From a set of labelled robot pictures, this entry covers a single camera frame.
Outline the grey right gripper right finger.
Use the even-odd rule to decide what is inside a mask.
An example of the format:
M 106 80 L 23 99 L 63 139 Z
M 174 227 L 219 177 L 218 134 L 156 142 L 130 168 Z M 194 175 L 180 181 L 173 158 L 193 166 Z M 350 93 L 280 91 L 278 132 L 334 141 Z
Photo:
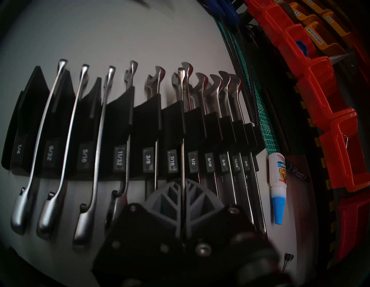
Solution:
M 277 287 L 277 251 L 236 204 L 186 180 L 187 287 Z

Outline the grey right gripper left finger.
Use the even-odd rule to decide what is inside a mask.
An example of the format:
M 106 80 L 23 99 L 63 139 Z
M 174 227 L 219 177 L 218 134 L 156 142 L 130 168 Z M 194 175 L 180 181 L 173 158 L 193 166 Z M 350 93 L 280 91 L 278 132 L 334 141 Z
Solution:
M 180 185 L 172 181 L 145 203 L 126 205 L 92 266 L 100 287 L 176 287 L 182 253 Z

